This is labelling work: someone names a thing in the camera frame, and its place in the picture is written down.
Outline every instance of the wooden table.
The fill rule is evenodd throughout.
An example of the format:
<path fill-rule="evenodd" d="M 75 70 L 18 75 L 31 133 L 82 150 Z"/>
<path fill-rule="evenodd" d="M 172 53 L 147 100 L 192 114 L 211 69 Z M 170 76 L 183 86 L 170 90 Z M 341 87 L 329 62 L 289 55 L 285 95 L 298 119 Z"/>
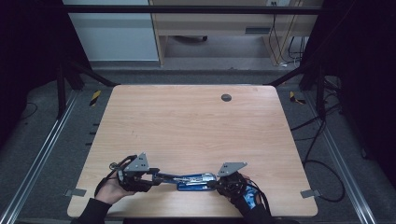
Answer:
<path fill-rule="evenodd" d="M 232 100 L 224 102 L 222 94 Z M 270 86 L 121 85 L 114 88 L 68 215 L 78 217 L 108 165 L 146 152 L 166 174 L 216 174 L 226 161 L 246 161 L 273 216 L 312 217 L 318 209 L 276 89 Z M 240 217 L 216 191 L 182 192 L 161 184 L 114 204 L 112 217 Z"/>

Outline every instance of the wood grain surface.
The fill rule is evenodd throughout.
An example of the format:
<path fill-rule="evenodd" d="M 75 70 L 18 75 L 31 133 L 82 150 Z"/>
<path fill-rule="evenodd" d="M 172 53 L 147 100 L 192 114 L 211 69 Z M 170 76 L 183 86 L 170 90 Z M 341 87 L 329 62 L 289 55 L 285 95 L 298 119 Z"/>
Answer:
<path fill-rule="evenodd" d="M 232 96 L 230 102 L 221 95 Z M 121 85 L 114 88 L 78 181 L 84 197 L 68 208 L 78 217 L 108 165 L 146 152 L 150 167 L 175 175 L 216 174 L 226 161 L 245 161 L 267 195 L 273 216 L 311 217 L 318 209 L 276 89 L 270 86 Z M 123 198 L 113 217 L 240 217 L 216 191 L 181 192 L 161 184 Z"/>

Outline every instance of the black sleeve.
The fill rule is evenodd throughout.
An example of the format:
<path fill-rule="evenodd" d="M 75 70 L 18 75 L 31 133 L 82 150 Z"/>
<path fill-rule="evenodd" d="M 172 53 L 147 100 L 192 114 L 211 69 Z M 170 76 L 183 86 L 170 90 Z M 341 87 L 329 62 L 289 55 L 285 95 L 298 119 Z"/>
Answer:
<path fill-rule="evenodd" d="M 90 199 L 81 216 L 70 224 L 105 224 L 105 217 L 111 204 Z"/>
<path fill-rule="evenodd" d="M 287 219 L 275 219 L 265 210 L 264 205 L 258 204 L 250 210 L 245 216 L 248 224 L 299 224 L 299 222 Z"/>

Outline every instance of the wall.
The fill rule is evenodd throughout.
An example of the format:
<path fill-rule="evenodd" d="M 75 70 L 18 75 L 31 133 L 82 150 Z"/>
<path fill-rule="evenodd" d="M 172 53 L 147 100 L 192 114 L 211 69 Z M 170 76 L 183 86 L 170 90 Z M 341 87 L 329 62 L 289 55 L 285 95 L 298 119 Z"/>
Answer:
<path fill-rule="evenodd" d="M 148 5 L 147 0 L 64 0 L 65 5 Z M 149 14 L 69 14 L 92 61 L 158 61 Z"/>

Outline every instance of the gray floor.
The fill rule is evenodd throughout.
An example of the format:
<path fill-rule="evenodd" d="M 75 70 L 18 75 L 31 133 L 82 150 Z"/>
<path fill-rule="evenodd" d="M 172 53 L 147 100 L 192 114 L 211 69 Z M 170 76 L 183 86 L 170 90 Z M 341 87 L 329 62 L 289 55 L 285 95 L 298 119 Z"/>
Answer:
<path fill-rule="evenodd" d="M 259 37 L 212 37 L 206 42 L 200 39 L 175 37 L 168 42 L 165 65 L 140 65 L 134 68 L 101 67 L 97 72 L 122 84 L 256 84 L 268 83 L 286 74 L 288 67 L 272 66 L 266 49 Z M 79 174 L 89 153 L 97 126 L 106 108 L 111 88 L 83 76 L 86 86 L 78 92 L 76 105 L 49 154 L 40 176 L 19 213 L 20 223 L 68 223 L 66 214 L 70 198 L 64 196 L 66 189 L 76 186 Z M 314 117 L 309 105 L 290 101 L 290 91 L 298 99 L 305 99 L 312 92 L 301 92 L 299 78 L 277 88 L 290 127 L 295 127 Z M 96 106 L 89 106 L 92 94 L 101 90 Z M 337 104 L 329 98 L 327 106 Z M 51 82 L 30 92 L 28 102 L 37 105 L 37 111 L 21 120 L 14 133 L 0 151 L 0 208 L 7 207 L 35 161 L 45 142 L 57 113 L 56 84 Z M 28 105 L 22 117 L 35 111 Z M 327 117 L 327 127 L 332 133 L 343 158 L 356 179 L 377 223 L 396 223 L 396 192 L 382 174 L 375 161 L 361 157 L 360 146 L 350 131 L 344 116 L 338 112 Z M 318 129 L 316 123 L 294 131 L 295 139 L 312 137 Z M 309 148 L 311 140 L 296 141 L 301 157 Z M 332 168 L 329 146 L 321 135 L 315 143 L 310 159 L 323 161 Z M 320 189 L 323 195 L 336 198 L 341 188 L 338 180 L 328 170 L 316 164 L 306 165 L 306 174 L 312 189 Z M 361 223 L 348 195 L 340 203 L 328 203 L 316 198 L 318 214 L 300 218 L 301 223 Z M 216 220 L 200 220 L 217 223 Z M 136 223 L 162 223 L 160 220 L 138 219 Z"/>

